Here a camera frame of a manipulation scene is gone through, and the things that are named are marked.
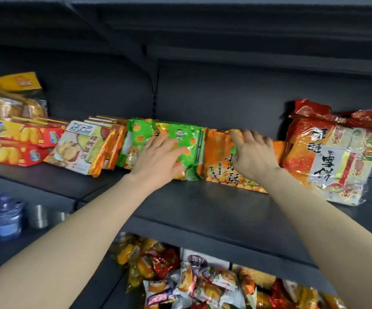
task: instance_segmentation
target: plastic bottle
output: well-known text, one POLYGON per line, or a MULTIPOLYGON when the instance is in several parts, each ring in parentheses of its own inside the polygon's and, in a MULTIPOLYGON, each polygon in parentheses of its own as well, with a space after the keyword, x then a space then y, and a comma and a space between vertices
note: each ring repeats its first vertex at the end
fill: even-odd
POLYGON ((0 242, 19 237, 22 231, 23 202, 0 196, 0 242))

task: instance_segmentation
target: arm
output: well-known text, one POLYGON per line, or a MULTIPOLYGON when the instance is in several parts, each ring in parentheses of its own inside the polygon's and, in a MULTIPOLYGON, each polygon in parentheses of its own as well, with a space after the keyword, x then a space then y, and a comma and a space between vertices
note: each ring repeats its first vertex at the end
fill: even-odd
POLYGON ((115 186, 0 267, 0 308, 69 308, 123 224, 154 190, 171 181, 186 149, 177 139, 149 140, 136 166, 115 186))
POLYGON ((271 139, 243 135, 245 141, 232 134, 236 170, 268 191, 345 303, 372 308, 372 233, 280 168, 271 139))

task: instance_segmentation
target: person's left hand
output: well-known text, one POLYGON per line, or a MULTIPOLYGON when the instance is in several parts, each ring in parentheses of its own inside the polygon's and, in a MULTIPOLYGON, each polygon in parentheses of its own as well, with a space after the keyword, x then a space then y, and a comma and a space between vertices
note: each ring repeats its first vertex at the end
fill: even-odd
POLYGON ((182 165, 174 166, 178 157, 187 150, 187 147, 178 147, 172 150, 178 139, 167 139, 168 134, 152 137, 143 148, 135 161, 132 172, 128 176, 136 177, 137 182, 144 182, 146 189, 151 193, 172 181, 174 176, 184 171, 182 165))

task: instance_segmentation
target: cartoon boy logo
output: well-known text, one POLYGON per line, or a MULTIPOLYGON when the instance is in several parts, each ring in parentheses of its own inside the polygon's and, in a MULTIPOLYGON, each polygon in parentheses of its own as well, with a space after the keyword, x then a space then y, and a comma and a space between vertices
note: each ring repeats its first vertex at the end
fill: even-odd
POLYGON ((178 129, 174 134, 177 135, 177 139, 178 139, 179 141, 183 141, 182 135, 186 135, 186 133, 184 133, 184 132, 182 131, 182 129, 178 129))

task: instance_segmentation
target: red bag top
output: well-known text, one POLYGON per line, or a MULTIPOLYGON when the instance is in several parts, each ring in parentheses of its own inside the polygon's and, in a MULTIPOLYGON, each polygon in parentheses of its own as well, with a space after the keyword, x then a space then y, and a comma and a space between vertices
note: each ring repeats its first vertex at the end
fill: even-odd
POLYGON ((330 106, 303 99, 295 101, 295 110, 291 115, 323 119, 348 127, 372 129, 372 109, 332 114, 330 106))

